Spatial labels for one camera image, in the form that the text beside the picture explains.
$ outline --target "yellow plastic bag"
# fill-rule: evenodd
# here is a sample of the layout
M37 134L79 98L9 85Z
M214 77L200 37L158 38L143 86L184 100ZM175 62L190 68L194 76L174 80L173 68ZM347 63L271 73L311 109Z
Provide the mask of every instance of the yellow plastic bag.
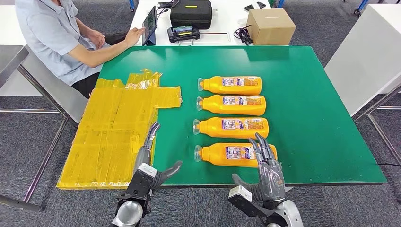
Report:
M161 73L131 73L121 80L99 79L88 101L57 187L123 189L135 157L157 121L158 108L179 107L180 87L158 87Z

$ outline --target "green table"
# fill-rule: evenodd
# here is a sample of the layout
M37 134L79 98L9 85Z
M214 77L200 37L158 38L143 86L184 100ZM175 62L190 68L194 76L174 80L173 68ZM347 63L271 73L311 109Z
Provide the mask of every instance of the green table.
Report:
M162 72L161 86L181 86L180 108L159 110L154 167L165 170L182 160L165 186L233 184L232 173L249 183L257 169L194 161L194 147L246 140L193 135L192 121L232 116L196 110L197 78L215 75L262 77L268 141L276 145L287 186L382 184L386 178L309 46L134 47L104 64L100 77L126 82L142 68Z

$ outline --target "cardboard box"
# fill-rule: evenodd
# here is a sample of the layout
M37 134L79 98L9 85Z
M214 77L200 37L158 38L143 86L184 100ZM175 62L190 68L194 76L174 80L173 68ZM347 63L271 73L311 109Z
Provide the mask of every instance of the cardboard box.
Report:
M288 45L296 28L283 8L251 9L246 25L254 45Z

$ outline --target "black case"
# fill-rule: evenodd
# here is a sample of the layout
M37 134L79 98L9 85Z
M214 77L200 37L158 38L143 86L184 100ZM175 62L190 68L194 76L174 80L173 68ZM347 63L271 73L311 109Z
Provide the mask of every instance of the black case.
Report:
M197 29L209 29L212 22L212 5L205 0L180 0L171 9L172 27L189 26Z

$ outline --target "robotic arm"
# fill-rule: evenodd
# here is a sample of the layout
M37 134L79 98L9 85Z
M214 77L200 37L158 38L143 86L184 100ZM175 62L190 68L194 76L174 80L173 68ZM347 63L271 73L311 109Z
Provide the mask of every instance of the robotic arm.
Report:
M141 219L150 213L149 201L152 190L158 188L180 169L182 161L177 161L173 167L164 172L150 166L153 139L159 128L158 122L150 127L135 160L134 176L125 193L118 197L115 217L109 227L138 227Z
M259 163L259 183L249 185L237 174L232 174L237 187L230 190L228 201L249 217L258 216L267 227L303 227L295 203L285 198L284 177L281 164L274 158L265 138L256 133L256 141L249 139ZM252 203L262 201L263 206Z

